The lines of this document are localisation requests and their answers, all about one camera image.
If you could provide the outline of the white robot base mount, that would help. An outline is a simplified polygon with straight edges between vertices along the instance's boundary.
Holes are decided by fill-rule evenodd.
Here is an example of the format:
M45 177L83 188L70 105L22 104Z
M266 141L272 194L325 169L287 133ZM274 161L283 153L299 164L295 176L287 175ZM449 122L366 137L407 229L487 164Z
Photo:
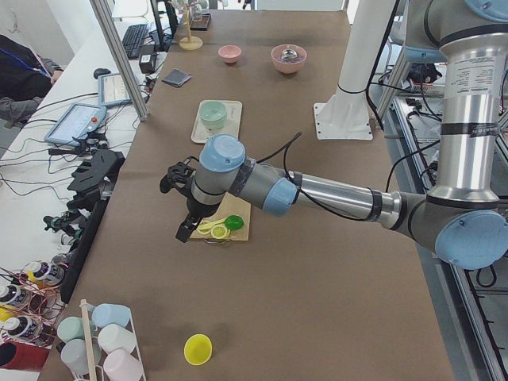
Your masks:
M337 91L314 105L319 140L371 140L368 85L385 45L385 33L398 8L395 0L359 2L348 39Z

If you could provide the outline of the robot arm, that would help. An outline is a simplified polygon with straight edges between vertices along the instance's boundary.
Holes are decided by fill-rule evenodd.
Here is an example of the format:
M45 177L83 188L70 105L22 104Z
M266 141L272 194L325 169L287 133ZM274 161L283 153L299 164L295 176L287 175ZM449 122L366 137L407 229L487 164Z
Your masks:
M487 267L507 250L507 223L491 190L499 135L501 77L507 55L504 1L411 1L406 48L437 50L447 60L436 184L427 194L391 193L272 167L247 156L234 136L205 144L196 168L178 163L160 182L177 189L188 215L176 233L187 241L224 196L281 216L308 204L350 221L373 221L412 238L466 270Z

